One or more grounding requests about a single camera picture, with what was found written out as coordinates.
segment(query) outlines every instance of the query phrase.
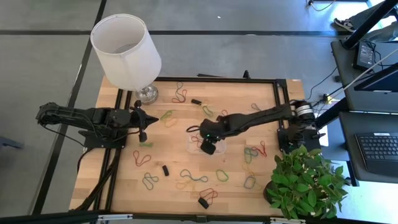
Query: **potted plant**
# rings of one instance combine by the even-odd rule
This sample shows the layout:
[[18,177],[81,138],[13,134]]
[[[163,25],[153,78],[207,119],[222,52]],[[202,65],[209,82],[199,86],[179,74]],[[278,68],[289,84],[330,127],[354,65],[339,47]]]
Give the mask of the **potted plant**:
[[276,168],[264,189],[264,197],[272,208],[280,208],[287,219],[299,217],[333,218],[336,204],[341,212],[341,201],[347,192],[343,167],[334,169],[324,159],[320,149],[307,152],[302,146],[283,160],[275,156]]

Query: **gray floor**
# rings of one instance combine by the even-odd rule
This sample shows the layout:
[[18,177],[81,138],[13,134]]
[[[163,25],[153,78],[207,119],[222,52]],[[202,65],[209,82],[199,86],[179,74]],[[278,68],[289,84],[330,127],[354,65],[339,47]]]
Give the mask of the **gray floor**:
[[[328,3],[317,2],[318,7]],[[100,0],[0,0],[0,30],[90,30]],[[330,31],[341,19],[366,9],[363,2],[336,2],[315,12],[305,1],[261,0],[113,0],[104,17],[130,13],[149,30],[294,30]],[[54,134],[36,124],[40,105],[67,103],[88,41],[87,35],[0,35],[0,136],[23,142],[25,148],[0,150],[0,217],[29,213],[47,162]],[[153,35],[162,57],[162,76],[207,73],[254,78],[294,78],[305,94],[335,67],[330,42],[334,37]],[[80,88],[77,108],[95,105],[103,71],[92,52]],[[315,89],[312,99],[338,88],[331,79]],[[68,135],[82,140],[76,129]],[[65,140],[44,206],[45,213],[67,211],[76,178],[81,147]],[[362,182],[349,188],[342,218],[398,222],[396,185]],[[135,221],[156,223],[158,221]]]

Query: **glass lamp base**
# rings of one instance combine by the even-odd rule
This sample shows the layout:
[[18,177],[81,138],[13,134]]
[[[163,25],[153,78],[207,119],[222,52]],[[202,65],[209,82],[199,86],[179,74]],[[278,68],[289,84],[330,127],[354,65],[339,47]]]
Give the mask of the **glass lamp base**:
[[156,87],[152,84],[144,87],[142,90],[136,92],[136,97],[138,100],[141,100],[143,105],[152,104],[157,100],[159,92]]

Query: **black desk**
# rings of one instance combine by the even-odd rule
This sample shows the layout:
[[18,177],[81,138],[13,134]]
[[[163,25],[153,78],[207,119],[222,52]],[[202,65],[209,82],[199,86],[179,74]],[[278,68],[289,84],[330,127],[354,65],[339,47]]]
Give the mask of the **black desk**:
[[[362,72],[352,67],[354,61],[355,50],[344,49],[340,42],[331,43],[333,56],[335,57],[337,69],[343,86],[346,86],[358,77]],[[398,48],[398,44],[394,43],[377,43],[376,50],[380,52],[381,57],[385,57],[393,50]],[[391,55],[383,61],[384,64],[392,64],[398,62],[398,53]],[[381,67],[376,65],[374,71],[378,72]],[[338,117],[341,111],[370,111],[383,113],[398,113],[398,93],[376,93],[370,91],[355,91],[354,86],[361,82],[351,85],[345,90],[346,97],[324,112],[316,122],[321,128]]]
[[342,112],[339,115],[339,119],[343,128],[354,176],[358,180],[398,184],[397,177],[374,174],[366,170],[354,136],[356,133],[397,132],[398,115]]

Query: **table lamp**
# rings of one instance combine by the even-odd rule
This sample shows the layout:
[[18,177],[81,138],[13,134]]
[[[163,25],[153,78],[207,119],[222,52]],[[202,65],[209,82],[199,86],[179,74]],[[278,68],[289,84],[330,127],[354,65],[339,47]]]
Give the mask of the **table lamp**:
[[109,16],[94,26],[90,39],[113,85],[135,91],[145,105],[156,101],[158,91],[151,83],[159,75],[162,60],[144,21],[129,14]]

